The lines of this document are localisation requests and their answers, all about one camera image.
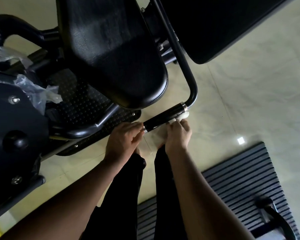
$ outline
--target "black pants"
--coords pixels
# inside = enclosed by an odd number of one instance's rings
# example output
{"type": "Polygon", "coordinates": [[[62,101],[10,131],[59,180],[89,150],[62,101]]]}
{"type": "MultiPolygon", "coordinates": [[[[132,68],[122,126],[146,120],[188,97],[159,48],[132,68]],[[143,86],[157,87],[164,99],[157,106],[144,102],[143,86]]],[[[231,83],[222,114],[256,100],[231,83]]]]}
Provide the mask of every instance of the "black pants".
{"type": "MultiPolygon", "coordinates": [[[[154,239],[187,239],[171,165],[161,147],[154,161],[157,221],[154,239]]],[[[113,179],[101,207],[96,207],[82,235],[87,239],[137,239],[137,202],[144,159],[132,154],[113,179]]]]}

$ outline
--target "person's right arm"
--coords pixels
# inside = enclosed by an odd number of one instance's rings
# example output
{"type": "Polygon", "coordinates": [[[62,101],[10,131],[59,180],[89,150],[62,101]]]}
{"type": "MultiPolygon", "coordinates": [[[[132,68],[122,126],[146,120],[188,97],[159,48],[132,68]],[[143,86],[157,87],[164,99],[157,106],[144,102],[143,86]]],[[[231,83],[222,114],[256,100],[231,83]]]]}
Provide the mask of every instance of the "person's right arm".
{"type": "Polygon", "coordinates": [[[191,129],[186,120],[167,125],[168,155],[189,240],[255,239],[209,186],[192,161],[187,145],[191,129]]]}

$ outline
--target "clear plastic bag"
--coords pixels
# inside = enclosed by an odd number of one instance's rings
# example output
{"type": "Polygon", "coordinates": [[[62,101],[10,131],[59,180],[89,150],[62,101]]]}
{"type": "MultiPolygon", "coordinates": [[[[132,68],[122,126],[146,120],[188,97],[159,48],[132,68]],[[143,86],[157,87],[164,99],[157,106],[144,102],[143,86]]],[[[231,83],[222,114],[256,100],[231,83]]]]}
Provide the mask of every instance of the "clear plastic bag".
{"type": "Polygon", "coordinates": [[[0,46],[0,62],[7,60],[20,60],[25,68],[28,68],[33,64],[33,62],[26,55],[14,49],[0,46]]]}
{"type": "Polygon", "coordinates": [[[47,86],[47,88],[42,88],[22,74],[16,77],[14,85],[22,89],[32,105],[39,110],[42,115],[44,115],[47,101],[52,101],[56,104],[62,102],[62,97],[58,94],[59,86],[47,86]]]}

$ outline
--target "black round knob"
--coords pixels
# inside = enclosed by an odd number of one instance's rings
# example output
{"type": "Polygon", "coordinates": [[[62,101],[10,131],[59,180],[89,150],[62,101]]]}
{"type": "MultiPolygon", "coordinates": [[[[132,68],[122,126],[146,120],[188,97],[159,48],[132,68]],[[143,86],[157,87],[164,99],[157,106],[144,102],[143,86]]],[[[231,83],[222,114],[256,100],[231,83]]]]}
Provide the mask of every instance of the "black round knob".
{"type": "Polygon", "coordinates": [[[3,149],[6,152],[18,152],[24,150],[29,145],[27,135],[20,130],[8,132],[2,141],[3,149]]]}

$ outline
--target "silver bolt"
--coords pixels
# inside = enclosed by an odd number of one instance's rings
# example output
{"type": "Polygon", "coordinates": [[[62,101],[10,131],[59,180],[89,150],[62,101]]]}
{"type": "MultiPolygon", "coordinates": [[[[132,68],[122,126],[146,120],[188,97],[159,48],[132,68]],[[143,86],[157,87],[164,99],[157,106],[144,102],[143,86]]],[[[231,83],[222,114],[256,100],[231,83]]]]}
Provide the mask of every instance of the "silver bolt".
{"type": "Polygon", "coordinates": [[[20,98],[18,98],[17,96],[10,96],[8,100],[11,104],[17,104],[20,102],[20,98]]]}
{"type": "Polygon", "coordinates": [[[16,176],[16,177],[14,177],[14,178],[11,180],[11,184],[16,185],[16,184],[21,183],[21,181],[22,181],[22,177],[21,177],[21,176],[16,176]]]}

